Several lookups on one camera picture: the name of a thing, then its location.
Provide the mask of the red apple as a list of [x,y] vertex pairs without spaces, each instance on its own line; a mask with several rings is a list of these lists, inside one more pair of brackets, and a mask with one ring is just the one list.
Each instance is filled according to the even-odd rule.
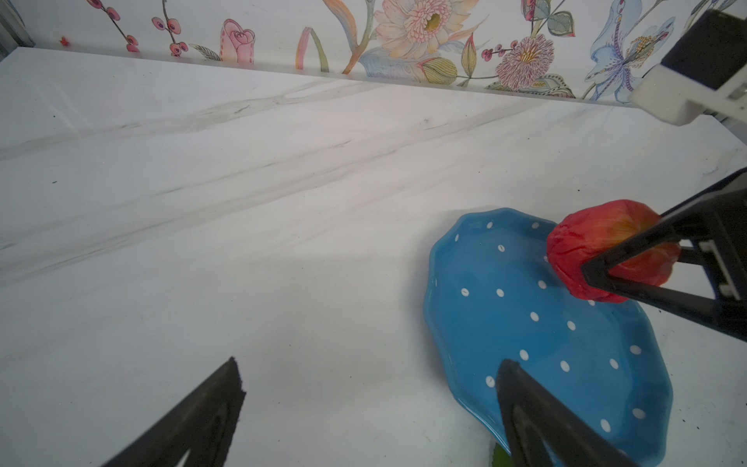
[[[582,266],[659,221],[659,214],[633,200],[614,200],[570,214],[548,236],[549,263],[573,297],[599,303],[624,303],[625,297],[589,286]],[[662,243],[616,266],[611,274],[661,286],[669,280],[680,254],[679,244]]]

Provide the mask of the blue polka dot plate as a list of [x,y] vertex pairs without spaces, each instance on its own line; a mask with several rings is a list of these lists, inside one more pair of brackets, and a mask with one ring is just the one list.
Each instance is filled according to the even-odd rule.
[[430,253],[424,319],[455,400],[507,441],[497,399],[512,360],[641,466],[665,458],[673,402],[647,314],[574,298],[548,263],[551,221],[510,208],[466,214]]

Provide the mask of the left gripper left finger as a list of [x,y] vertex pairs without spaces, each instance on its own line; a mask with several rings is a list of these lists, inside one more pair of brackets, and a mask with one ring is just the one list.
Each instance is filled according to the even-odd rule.
[[108,466],[223,466],[246,392],[230,358]]

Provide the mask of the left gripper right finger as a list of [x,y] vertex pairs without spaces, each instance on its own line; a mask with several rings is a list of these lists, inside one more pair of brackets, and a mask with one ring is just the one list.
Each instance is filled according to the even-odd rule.
[[513,360],[501,363],[497,400],[515,466],[635,466]]

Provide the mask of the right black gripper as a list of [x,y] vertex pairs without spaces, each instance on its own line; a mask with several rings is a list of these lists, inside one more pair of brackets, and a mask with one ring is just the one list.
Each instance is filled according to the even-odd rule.
[[[714,296],[665,288],[679,264],[701,268]],[[659,215],[640,202],[580,213],[580,295],[638,301],[746,339],[746,170]]]

